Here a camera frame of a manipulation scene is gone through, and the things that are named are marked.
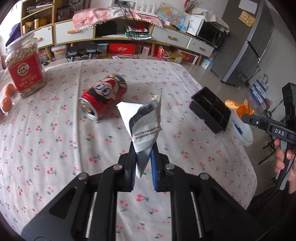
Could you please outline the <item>orange peel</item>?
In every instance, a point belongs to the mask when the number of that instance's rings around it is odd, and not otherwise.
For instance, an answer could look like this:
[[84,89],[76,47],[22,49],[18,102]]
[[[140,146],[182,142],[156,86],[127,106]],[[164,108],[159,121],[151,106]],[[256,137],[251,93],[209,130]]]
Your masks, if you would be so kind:
[[243,104],[238,104],[233,100],[226,100],[224,103],[227,108],[235,110],[240,119],[242,119],[245,114],[254,115],[254,110],[250,108],[247,99],[243,101]]

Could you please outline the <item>white grey foil packet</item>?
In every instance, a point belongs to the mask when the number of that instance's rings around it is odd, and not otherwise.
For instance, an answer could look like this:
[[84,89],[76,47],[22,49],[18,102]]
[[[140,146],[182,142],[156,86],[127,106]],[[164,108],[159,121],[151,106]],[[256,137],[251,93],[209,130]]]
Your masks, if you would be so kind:
[[146,104],[120,102],[116,105],[136,153],[136,176],[141,178],[150,159],[152,147],[161,131],[161,95]]

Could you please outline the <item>white trash bucket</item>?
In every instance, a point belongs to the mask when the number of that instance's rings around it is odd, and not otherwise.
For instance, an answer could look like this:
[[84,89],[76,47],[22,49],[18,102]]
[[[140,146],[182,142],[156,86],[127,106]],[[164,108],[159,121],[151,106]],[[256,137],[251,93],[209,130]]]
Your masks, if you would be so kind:
[[231,111],[229,122],[234,127],[238,139],[244,147],[249,147],[253,143],[253,133],[250,125],[245,124],[237,115],[236,110]]

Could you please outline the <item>stacked blue white boxes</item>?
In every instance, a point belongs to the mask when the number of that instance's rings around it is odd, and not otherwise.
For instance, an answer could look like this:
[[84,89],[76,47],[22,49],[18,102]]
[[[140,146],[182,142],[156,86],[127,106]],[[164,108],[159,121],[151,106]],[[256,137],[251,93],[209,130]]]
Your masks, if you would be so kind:
[[258,77],[250,88],[250,94],[258,105],[261,105],[267,99],[268,76]]

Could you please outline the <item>cherry print tablecloth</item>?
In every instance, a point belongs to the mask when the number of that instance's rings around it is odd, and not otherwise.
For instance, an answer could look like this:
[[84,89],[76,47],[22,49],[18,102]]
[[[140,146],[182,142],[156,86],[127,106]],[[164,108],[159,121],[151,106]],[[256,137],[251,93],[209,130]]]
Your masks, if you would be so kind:
[[47,85],[21,99],[1,123],[1,214],[20,233],[79,173],[100,173],[128,152],[118,109],[92,121],[82,93],[107,75],[127,82],[125,102],[161,97],[158,149],[187,173],[208,173],[243,208],[257,178],[233,123],[213,133],[189,108],[201,85],[179,64],[153,60],[86,60],[46,68]]

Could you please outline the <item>small red drink can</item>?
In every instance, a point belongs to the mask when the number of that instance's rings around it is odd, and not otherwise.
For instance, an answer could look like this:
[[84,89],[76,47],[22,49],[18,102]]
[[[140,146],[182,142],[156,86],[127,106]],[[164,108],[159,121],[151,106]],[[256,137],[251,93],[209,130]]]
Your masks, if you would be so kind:
[[113,73],[86,90],[79,98],[79,106],[90,120],[96,121],[118,103],[126,92],[125,79]]

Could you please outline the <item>black plastic tray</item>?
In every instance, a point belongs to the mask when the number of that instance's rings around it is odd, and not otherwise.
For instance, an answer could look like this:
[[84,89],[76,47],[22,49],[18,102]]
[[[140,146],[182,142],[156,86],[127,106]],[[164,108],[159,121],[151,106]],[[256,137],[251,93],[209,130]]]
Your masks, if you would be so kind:
[[213,133],[226,131],[231,110],[208,87],[203,87],[191,97],[189,108]]

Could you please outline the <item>grey refrigerator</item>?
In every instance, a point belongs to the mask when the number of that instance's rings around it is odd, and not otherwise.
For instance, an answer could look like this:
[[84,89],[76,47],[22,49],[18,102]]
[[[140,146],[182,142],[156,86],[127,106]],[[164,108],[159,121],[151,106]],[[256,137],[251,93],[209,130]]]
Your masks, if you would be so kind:
[[229,1],[222,20],[229,26],[212,71],[225,84],[240,87],[260,71],[274,29],[266,1]]

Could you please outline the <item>black microwave oven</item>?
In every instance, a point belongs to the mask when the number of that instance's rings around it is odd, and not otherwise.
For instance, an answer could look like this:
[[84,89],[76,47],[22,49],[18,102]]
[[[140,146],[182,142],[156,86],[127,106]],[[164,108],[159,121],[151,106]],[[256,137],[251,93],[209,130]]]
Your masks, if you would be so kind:
[[218,29],[213,23],[203,21],[196,36],[215,48],[218,48],[224,38],[224,32]]

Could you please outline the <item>yellow cardboard box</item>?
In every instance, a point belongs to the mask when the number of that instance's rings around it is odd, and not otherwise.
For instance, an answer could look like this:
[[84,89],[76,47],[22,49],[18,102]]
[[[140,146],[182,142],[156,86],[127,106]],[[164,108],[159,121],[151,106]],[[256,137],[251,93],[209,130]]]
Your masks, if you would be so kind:
[[159,61],[173,62],[178,64],[180,64],[185,57],[178,48],[163,45],[157,45],[154,54]]

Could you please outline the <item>orange tangerine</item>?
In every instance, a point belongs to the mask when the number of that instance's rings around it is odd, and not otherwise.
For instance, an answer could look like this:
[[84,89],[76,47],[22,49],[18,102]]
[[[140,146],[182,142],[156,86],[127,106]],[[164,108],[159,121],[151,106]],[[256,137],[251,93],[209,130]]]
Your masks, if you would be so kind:
[[16,91],[16,88],[15,86],[12,84],[12,83],[9,83],[6,85],[6,88],[5,88],[5,96],[12,96]]
[[12,99],[9,96],[3,98],[1,102],[1,107],[4,112],[9,112],[12,109],[13,103]]

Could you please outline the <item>nut jar red label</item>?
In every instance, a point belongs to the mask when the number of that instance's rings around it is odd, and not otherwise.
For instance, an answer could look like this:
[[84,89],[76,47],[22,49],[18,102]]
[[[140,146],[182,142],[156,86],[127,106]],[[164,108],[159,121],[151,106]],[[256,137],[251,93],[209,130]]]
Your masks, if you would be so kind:
[[22,98],[31,96],[47,84],[34,32],[11,42],[6,47],[6,53],[6,67]]

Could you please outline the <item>colourful world map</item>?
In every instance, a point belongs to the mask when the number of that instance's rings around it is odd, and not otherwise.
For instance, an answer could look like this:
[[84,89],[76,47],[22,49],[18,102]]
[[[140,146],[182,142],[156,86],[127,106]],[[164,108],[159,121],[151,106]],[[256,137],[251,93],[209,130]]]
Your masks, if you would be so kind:
[[170,22],[179,30],[186,32],[191,16],[184,11],[174,8],[170,4],[161,2],[156,15],[160,18],[161,22]]

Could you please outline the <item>pink cloth on cabinet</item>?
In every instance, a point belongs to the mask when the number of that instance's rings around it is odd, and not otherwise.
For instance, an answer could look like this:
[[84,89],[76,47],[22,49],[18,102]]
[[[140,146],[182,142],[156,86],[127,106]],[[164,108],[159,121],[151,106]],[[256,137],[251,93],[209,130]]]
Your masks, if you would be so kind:
[[76,11],[72,18],[74,31],[80,32],[81,30],[92,28],[96,25],[103,24],[117,18],[131,18],[137,21],[144,21],[158,27],[163,27],[161,20],[157,16],[149,16],[140,14],[137,11],[128,9],[102,9],[90,8]]

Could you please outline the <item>white wooden TV cabinet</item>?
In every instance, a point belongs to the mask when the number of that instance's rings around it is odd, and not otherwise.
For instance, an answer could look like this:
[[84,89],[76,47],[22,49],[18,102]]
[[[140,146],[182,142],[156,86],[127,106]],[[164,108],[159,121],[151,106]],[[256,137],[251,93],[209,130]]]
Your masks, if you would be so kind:
[[[133,41],[135,44],[147,43],[152,44],[152,50],[156,45],[174,46],[197,55],[210,57],[214,47],[198,38],[191,36],[174,27],[164,25],[159,27],[146,21],[140,21],[133,18],[120,17],[111,21],[106,21],[93,27],[87,27],[84,30],[76,32],[71,19],[57,21],[57,9],[62,7],[63,1],[53,1],[53,4],[29,14],[27,8],[33,5],[33,1],[22,2],[21,26],[27,22],[34,22],[35,19],[46,18],[45,25],[39,25],[37,29],[32,29],[35,36],[40,38],[38,47],[47,48],[53,45],[74,44],[83,41]],[[128,24],[133,22],[144,24],[148,30],[150,39],[140,39],[139,34],[134,38],[125,35],[125,29]]]

